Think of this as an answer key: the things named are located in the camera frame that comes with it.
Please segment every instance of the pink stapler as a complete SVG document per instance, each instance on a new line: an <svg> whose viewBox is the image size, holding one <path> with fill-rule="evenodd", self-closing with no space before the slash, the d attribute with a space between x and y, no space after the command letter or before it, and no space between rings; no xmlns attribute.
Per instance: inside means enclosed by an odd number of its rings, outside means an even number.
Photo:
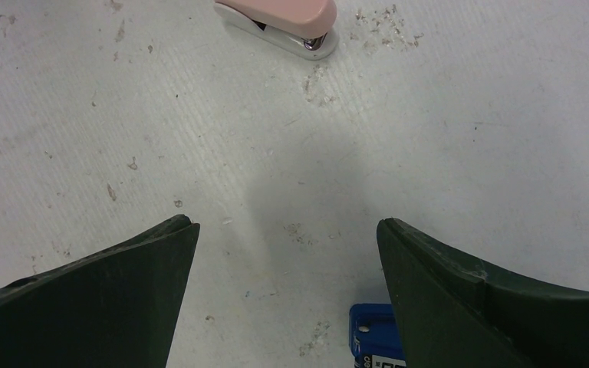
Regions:
<svg viewBox="0 0 589 368"><path fill-rule="evenodd" d="M327 57L339 38L333 0L216 0L226 22L308 60Z"/></svg>

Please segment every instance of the blue object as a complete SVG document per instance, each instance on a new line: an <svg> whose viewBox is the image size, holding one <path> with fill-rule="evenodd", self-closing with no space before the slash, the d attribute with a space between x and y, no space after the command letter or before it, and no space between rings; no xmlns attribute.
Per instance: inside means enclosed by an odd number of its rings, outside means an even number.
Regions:
<svg viewBox="0 0 589 368"><path fill-rule="evenodd" d="M355 304L351 307L349 347L356 368L407 366L391 304Z"/></svg>

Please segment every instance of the white floor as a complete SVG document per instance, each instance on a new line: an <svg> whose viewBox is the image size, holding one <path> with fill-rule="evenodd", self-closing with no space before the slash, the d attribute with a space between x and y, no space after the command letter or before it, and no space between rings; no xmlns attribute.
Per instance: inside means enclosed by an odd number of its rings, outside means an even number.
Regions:
<svg viewBox="0 0 589 368"><path fill-rule="evenodd" d="M171 367L350 366L390 216L589 290L589 5L393 1L319 62L210 1L0 1L0 287L185 213Z"/></svg>

